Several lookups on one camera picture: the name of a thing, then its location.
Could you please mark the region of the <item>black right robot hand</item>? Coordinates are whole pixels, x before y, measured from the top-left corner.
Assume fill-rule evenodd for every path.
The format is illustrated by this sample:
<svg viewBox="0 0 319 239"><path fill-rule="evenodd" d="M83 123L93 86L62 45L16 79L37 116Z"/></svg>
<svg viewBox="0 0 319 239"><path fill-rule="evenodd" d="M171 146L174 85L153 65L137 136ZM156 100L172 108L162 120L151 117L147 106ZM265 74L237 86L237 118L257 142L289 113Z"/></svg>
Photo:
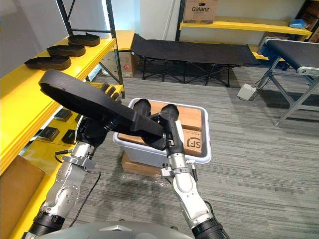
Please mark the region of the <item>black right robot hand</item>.
<svg viewBox="0 0 319 239"><path fill-rule="evenodd" d="M176 125L179 116L176 105L167 104L159 113L152 115L149 101L147 99L140 99L134 104L133 110L147 117L149 120L147 126L150 126L151 122L155 122L156 125L162 127L159 135L154 134L154 126L151 126L148 132L141 133L140 137L145 144L157 150L166 150L168 156L175 153L184 153L184 146Z"/></svg>

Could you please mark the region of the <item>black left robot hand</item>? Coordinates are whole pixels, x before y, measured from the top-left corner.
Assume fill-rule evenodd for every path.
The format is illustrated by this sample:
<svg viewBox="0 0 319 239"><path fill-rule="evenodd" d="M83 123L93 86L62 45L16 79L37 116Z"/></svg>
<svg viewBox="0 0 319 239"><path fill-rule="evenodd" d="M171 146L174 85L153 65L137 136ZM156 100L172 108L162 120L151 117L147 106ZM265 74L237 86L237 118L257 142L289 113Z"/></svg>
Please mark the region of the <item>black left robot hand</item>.
<svg viewBox="0 0 319 239"><path fill-rule="evenodd" d="M82 117L76 128L73 154L93 154L103 143L108 132L117 126L119 115L115 110L119 105L116 101L118 95L111 96L114 88L105 90L105 86L99 90L88 85L76 94L75 105L79 107L78 113Z"/></svg>

